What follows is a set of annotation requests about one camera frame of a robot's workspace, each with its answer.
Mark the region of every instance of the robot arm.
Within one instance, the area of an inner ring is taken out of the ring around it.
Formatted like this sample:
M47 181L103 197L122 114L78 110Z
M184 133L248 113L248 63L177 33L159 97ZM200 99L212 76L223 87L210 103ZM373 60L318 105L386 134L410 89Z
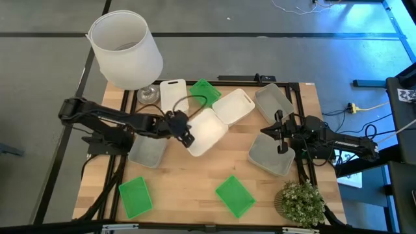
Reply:
M189 118L180 110L168 111L164 116L128 114L74 97L64 101L58 117L64 125L83 124L100 134L107 145L112 144L128 150L133 143L131 133L151 138L175 137L186 148L194 142L194 137L189 132L190 127L187 125ZM102 120L119 126L111 127Z
M274 125L260 131L275 140L295 139L292 142L292 148L294 149L303 147L303 140L305 140L312 158L328 159L330 151L342 150L355 153L358 157L367 161L378 159L378 145L368 137L334 133L325 122L315 116L306 116L303 125L296 125L292 120L282 123L283 116L280 113L279 111L276 113L277 121Z

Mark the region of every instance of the white paper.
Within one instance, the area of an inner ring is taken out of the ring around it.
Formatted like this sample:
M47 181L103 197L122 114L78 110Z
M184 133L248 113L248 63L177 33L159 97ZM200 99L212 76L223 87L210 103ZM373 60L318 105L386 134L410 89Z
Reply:
M338 157L339 157L339 150L335 150L335 163L338 161ZM353 153L350 152L345 152L343 151L341 157L343 159L343 162L347 161L351 156L353 156ZM358 156L354 156L351 160L354 159L358 159ZM347 175L344 177L340 177L337 179L338 183L343 184L343 185L349 185L352 187L356 187L356 188L362 188L363 187L363 177L362 177L362 173L358 172L356 174L352 174L352 175Z

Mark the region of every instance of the glass lamp base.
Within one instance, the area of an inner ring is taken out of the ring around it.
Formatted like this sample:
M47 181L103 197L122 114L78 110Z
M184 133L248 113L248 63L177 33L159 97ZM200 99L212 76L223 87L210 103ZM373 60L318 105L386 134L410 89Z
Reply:
M161 92L159 87L151 84L137 91L137 100L141 104L152 104L159 100Z

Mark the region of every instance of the green plastic container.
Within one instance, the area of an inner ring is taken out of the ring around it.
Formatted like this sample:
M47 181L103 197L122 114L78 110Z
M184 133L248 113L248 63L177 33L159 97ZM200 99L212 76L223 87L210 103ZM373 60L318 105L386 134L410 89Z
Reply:
M202 95L207 97L207 107L211 107L214 102L216 102L220 97L221 93L218 91L214 86L212 86L208 81L205 79L200 79L197 83L195 83L190 89L189 92L192 95ZM201 105L205 103L205 98L202 97L195 97Z
M153 209L149 191L142 176L120 185L118 190L128 218L134 218Z
M234 175L226 179L215 192L237 218L255 204L253 196Z

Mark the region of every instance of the potted plant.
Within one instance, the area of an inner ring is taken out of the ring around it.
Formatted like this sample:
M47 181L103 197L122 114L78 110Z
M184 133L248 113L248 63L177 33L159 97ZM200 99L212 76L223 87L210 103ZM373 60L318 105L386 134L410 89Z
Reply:
M286 182L274 198L277 212L304 228L324 223L324 206L324 199L318 188L312 186L309 180L303 185L294 181Z

